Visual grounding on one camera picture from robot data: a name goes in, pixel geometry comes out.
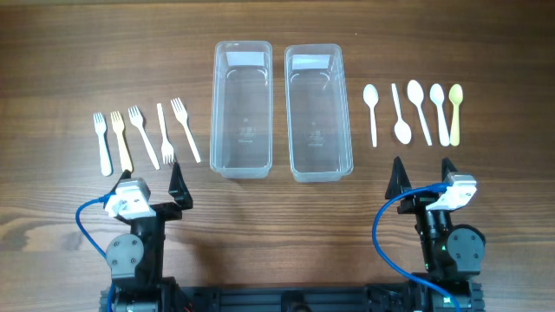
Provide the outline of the yellow plastic fork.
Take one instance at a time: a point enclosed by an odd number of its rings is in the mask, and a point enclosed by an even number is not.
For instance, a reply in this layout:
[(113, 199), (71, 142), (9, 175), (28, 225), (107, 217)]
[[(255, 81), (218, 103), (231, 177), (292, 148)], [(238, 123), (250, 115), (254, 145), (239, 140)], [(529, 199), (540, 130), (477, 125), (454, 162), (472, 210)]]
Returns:
[(121, 160), (121, 168), (123, 171), (128, 170), (132, 172), (134, 168), (129, 155), (129, 151), (127, 149), (127, 143), (124, 136), (125, 123), (122, 119), (121, 113), (119, 111), (113, 111), (110, 114), (110, 118), (112, 121), (114, 132), (117, 137), (118, 150), (119, 150), (119, 155)]

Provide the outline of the large white plastic spoon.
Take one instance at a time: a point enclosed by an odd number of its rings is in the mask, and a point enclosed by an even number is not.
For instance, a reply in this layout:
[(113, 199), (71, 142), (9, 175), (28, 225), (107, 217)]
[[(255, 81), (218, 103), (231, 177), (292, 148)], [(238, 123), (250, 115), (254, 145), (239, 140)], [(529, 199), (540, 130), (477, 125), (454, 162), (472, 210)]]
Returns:
[(433, 142), (431, 140), (428, 124), (425, 119), (425, 115), (422, 110), (422, 104), (424, 102), (424, 91), (421, 84), (416, 80), (411, 80), (407, 85), (407, 96), (408, 99), (416, 106), (419, 115), (421, 129), (424, 138), (428, 146), (432, 146)]

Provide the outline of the yellow-green plastic spoon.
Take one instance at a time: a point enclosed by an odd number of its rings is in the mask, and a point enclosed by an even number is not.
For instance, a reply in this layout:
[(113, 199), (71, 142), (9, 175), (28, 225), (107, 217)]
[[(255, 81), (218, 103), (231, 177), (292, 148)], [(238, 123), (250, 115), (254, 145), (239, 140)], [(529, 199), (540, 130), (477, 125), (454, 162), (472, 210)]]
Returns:
[(460, 144), (460, 104), (463, 102), (463, 90), (460, 84), (454, 84), (450, 88), (448, 98), (453, 104), (450, 144), (458, 146)]

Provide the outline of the white spoon bowl down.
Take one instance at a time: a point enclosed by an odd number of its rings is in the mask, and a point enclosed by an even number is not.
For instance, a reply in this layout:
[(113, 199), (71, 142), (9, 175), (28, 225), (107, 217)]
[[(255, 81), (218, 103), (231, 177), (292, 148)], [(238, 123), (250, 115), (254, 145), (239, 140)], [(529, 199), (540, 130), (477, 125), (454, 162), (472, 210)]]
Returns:
[(407, 145), (412, 139), (412, 132), (410, 126), (402, 118), (401, 103), (397, 87), (394, 83), (391, 84), (392, 98), (395, 105), (395, 112), (397, 121), (394, 125), (394, 133), (396, 138), (404, 145)]

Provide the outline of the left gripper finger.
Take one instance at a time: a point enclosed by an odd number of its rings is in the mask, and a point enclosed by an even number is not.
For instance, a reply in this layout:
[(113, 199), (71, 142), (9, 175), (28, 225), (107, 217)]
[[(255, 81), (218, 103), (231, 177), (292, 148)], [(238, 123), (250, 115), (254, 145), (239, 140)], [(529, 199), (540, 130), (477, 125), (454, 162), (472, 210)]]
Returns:
[(122, 182), (123, 180), (126, 179), (130, 179), (131, 178), (131, 172), (129, 170), (125, 170), (121, 176), (119, 177), (118, 181), (116, 182), (116, 184), (113, 187), (113, 194), (116, 194), (116, 189), (118, 187), (118, 185), (120, 184), (120, 182)]
[(168, 193), (173, 197), (174, 202), (181, 210), (190, 210), (193, 208), (193, 198), (186, 187), (180, 164), (177, 161), (173, 163)]

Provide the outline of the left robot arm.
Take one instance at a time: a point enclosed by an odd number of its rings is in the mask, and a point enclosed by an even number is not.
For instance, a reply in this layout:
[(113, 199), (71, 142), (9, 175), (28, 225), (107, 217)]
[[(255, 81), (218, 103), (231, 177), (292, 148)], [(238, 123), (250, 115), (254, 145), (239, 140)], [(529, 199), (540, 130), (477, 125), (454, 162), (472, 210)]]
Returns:
[(101, 292), (103, 311), (193, 311), (193, 300), (173, 277), (163, 277), (165, 225), (181, 220), (193, 208), (180, 165), (173, 164), (168, 194), (172, 201), (151, 205), (151, 192), (144, 179), (133, 179), (126, 170), (103, 200), (111, 218), (130, 226), (106, 249), (111, 285)]

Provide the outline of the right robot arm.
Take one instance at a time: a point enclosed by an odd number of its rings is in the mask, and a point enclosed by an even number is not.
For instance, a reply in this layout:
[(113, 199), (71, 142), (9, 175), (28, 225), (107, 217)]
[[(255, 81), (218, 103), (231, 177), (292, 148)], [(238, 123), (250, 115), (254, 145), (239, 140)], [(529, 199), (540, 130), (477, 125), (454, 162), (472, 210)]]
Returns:
[(400, 205), (398, 214), (415, 215), (426, 271), (414, 273), (427, 282), (408, 280), (383, 287), (387, 311), (483, 311), (485, 301), (479, 275), (486, 238), (468, 224), (452, 223), (451, 213), (466, 206), (477, 191), (477, 181), (459, 172), (445, 158), (441, 162), (441, 186), (426, 186), (412, 193), (400, 157), (395, 157), (385, 199)]

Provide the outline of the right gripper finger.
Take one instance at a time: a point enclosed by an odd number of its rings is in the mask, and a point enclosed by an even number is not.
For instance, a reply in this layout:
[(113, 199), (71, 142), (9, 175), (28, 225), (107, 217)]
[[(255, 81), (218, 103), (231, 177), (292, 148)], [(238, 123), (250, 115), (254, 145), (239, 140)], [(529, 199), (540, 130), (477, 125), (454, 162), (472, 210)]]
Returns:
[(394, 158), (392, 173), (385, 192), (385, 199), (393, 199), (412, 189), (408, 175), (399, 156)]
[(441, 180), (445, 181), (448, 174), (451, 172), (457, 172), (457, 168), (454, 166), (452, 161), (446, 157), (441, 161)]

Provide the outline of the white fork tines down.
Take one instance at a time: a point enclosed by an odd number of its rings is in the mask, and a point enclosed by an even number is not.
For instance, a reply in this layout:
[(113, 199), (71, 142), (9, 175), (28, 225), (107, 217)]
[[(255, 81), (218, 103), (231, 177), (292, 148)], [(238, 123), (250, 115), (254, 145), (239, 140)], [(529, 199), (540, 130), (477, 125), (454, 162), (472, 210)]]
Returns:
[(163, 107), (160, 103), (157, 104), (157, 114), (160, 123), (160, 131), (162, 137), (161, 153), (164, 164), (172, 164), (174, 162), (174, 149), (167, 136), (167, 126), (164, 116)]

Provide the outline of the small white plastic fork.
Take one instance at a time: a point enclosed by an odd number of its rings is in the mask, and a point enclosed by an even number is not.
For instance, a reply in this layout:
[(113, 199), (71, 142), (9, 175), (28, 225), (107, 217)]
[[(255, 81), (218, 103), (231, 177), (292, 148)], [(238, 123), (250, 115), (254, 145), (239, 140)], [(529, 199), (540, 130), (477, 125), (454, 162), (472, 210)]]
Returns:
[(101, 174), (109, 176), (113, 172), (110, 155), (108, 152), (108, 145), (106, 141), (107, 123), (102, 113), (94, 113), (94, 126), (95, 133), (99, 143), (99, 157), (101, 164)]

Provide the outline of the white spoon wide handle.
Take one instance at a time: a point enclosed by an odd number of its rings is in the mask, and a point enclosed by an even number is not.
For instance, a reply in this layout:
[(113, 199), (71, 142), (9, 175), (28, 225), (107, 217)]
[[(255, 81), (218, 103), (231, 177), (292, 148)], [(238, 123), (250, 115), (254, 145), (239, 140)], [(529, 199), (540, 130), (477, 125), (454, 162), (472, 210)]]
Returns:
[(432, 87), (430, 88), (430, 100), (434, 103), (436, 107), (440, 144), (442, 146), (449, 146), (450, 139), (449, 139), (449, 133), (447, 130), (445, 113), (443, 110), (445, 95), (443, 93), (443, 88), (439, 83), (433, 84)]

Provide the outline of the white spoon container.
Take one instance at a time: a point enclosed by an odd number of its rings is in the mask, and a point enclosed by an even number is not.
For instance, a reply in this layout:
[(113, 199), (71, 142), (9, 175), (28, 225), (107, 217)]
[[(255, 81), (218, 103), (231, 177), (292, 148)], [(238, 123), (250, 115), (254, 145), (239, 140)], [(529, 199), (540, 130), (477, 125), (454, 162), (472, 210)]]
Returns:
[(377, 89), (372, 84), (367, 84), (363, 90), (363, 100), (369, 107), (370, 134), (372, 147), (377, 147), (377, 130), (375, 119), (375, 106), (379, 101)]

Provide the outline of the white fork container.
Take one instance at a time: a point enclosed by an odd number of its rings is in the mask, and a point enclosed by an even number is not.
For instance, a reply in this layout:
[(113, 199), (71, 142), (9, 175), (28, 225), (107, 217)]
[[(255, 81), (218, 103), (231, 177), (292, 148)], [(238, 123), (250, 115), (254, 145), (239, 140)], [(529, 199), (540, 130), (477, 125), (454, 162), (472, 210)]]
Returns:
[(199, 150), (196, 146), (196, 143), (194, 141), (192, 132), (191, 132), (190, 127), (188, 125), (188, 113), (185, 109), (185, 106), (183, 105), (183, 103), (182, 103), (182, 101), (179, 97), (171, 99), (171, 105), (172, 105), (174, 114), (176, 116), (176, 119), (184, 127), (184, 131), (185, 131), (189, 146), (191, 148), (193, 157), (194, 157), (194, 159), (197, 163), (200, 163), (201, 158), (200, 158), (200, 155), (199, 155)]

